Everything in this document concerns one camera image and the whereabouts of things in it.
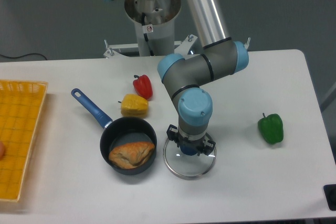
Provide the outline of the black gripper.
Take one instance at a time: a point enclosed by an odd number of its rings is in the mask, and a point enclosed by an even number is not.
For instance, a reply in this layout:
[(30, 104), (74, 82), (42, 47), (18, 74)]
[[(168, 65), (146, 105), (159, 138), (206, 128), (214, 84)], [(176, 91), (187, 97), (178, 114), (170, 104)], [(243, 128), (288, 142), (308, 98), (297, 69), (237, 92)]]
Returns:
[(182, 147), (184, 150), (192, 150), (193, 152), (197, 152), (198, 156), (201, 154), (208, 156), (216, 145), (216, 142), (213, 140), (205, 139), (206, 132), (190, 135), (183, 131), (178, 131), (175, 125), (170, 124), (166, 133), (167, 138), (176, 143), (178, 148)]

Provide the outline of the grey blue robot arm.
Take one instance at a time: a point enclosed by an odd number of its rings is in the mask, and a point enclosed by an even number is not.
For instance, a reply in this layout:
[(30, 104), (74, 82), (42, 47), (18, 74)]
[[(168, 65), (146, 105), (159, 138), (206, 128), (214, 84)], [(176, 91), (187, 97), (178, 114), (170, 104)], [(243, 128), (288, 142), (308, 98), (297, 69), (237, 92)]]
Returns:
[(213, 105), (201, 86), (245, 69), (249, 55), (245, 45), (233, 41), (217, 0), (187, 0), (203, 47), (190, 59), (174, 52), (174, 21), (181, 0), (125, 0), (133, 21), (141, 56), (162, 56), (157, 71), (178, 117), (167, 136), (187, 155), (209, 155), (215, 143), (206, 136)]

